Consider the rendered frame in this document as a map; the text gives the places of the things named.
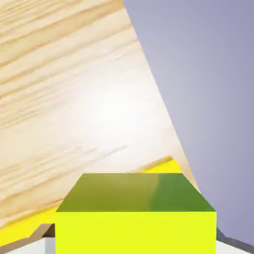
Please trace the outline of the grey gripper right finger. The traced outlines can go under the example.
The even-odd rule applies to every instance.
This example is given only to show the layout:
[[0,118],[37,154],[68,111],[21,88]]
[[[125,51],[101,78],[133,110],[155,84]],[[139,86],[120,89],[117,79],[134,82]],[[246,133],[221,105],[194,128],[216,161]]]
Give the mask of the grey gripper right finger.
[[254,254],[254,246],[226,237],[216,228],[216,254]]

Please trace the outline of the small lime yellow cube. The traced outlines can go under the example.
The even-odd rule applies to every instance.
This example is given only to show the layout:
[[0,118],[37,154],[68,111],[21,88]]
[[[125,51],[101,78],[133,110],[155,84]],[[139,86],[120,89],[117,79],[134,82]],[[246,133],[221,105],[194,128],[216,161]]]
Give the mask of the small lime yellow cube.
[[56,254],[215,254],[215,209],[181,173],[84,174],[56,212]]

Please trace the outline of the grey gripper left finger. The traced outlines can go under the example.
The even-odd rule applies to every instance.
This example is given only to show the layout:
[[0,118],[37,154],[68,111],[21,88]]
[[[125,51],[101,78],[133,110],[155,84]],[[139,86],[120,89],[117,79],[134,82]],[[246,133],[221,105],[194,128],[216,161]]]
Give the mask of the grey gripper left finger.
[[0,247],[0,254],[56,254],[55,224],[41,224],[30,237]]

